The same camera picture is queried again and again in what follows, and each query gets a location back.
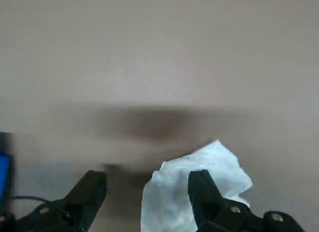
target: white tissue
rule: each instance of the white tissue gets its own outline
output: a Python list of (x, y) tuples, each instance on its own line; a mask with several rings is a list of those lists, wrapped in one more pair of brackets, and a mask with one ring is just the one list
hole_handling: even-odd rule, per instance
[(187, 193), (191, 171), (208, 170), (221, 195), (248, 203), (238, 195), (253, 183), (237, 157), (219, 141), (198, 151), (163, 162), (143, 190), (141, 232), (195, 232), (197, 226)]

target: white wall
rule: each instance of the white wall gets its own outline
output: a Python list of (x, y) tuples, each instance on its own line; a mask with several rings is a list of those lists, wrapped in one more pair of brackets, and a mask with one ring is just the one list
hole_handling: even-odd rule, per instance
[(34, 158), (150, 170), (219, 138), (253, 209), (315, 231), (318, 3), (0, 0), (0, 130), (19, 173)]

